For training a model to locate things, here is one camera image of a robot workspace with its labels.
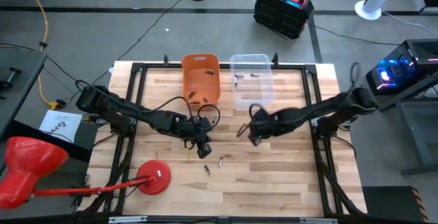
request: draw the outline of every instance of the yellow cable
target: yellow cable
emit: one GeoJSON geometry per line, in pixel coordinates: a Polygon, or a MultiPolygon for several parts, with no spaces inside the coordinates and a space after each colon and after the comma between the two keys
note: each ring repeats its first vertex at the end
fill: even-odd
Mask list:
{"type": "MultiPolygon", "coordinates": [[[[38,6],[40,7],[40,10],[41,10],[41,12],[42,12],[42,16],[44,17],[44,24],[45,24],[46,29],[45,29],[44,38],[42,39],[42,42],[43,42],[43,43],[46,43],[46,41],[47,41],[47,35],[49,34],[49,22],[48,22],[48,20],[47,20],[46,12],[44,11],[44,8],[42,8],[42,5],[41,5],[41,3],[40,3],[40,0],[35,0],[35,1],[36,1],[36,3],[38,4],[38,6]]],[[[38,88],[38,89],[39,89],[39,92],[40,92],[41,99],[42,99],[47,105],[49,105],[49,107],[50,107],[51,110],[56,109],[57,102],[55,102],[55,101],[47,101],[47,100],[44,98],[44,95],[42,94],[41,75],[38,76],[38,85],[39,85],[39,88],[38,88]]]]}

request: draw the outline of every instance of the red lamp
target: red lamp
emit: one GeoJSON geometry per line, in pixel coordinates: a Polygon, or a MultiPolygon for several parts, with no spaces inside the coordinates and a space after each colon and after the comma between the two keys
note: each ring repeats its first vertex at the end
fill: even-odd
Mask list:
{"type": "Polygon", "coordinates": [[[65,150],[48,142],[26,137],[9,138],[6,145],[8,173],[0,183],[0,209],[16,208],[30,197],[69,195],[72,193],[99,194],[129,186],[139,186],[148,195],[159,194],[170,183],[170,168],[159,160],[145,162],[137,178],[108,187],[34,190],[38,179],[53,172],[68,158],[65,150]]]}

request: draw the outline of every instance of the red lamp shade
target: red lamp shade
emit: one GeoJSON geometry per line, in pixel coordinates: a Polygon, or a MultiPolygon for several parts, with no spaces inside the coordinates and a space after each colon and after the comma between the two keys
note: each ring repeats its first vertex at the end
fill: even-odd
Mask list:
{"type": "Polygon", "coordinates": [[[68,158],[65,150],[38,139],[12,137],[6,144],[8,173],[0,183],[0,208],[20,206],[29,199],[38,178],[53,172],[68,158]]]}

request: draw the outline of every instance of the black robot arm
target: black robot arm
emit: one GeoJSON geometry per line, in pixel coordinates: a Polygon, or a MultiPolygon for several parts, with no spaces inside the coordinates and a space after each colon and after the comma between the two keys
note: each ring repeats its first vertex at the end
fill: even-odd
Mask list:
{"type": "Polygon", "coordinates": [[[248,137],[254,146],[260,144],[261,139],[293,132],[306,121],[318,117],[320,118],[317,134],[328,136],[329,133],[337,130],[339,124],[349,121],[358,114],[371,114],[376,110],[376,101],[367,88],[355,88],[313,105],[285,108],[272,114],[259,106],[260,109],[252,115],[252,108],[255,105],[250,107],[251,122],[248,125],[250,129],[248,137]],[[329,117],[322,117],[333,112],[334,114],[329,117]]]}
{"type": "Polygon", "coordinates": [[[160,134],[180,138],[198,147],[198,156],[203,159],[211,153],[207,135],[213,127],[205,117],[192,116],[172,111],[150,110],[141,105],[120,98],[104,86],[87,86],[82,90],[76,106],[91,114],[98,114],[107,120],[113,132],[126,136],[136,121],[148,123],[160,134]]]}

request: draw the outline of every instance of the black toolbox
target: black toolbox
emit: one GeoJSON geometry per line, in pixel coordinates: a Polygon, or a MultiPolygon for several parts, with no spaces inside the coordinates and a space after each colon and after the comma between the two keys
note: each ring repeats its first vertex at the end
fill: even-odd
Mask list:
{"type": "Polygon", "coordinates": [[[257,0],[254,19],[291,39],[298,38],[313,11],[310,0],[257,0]]]}

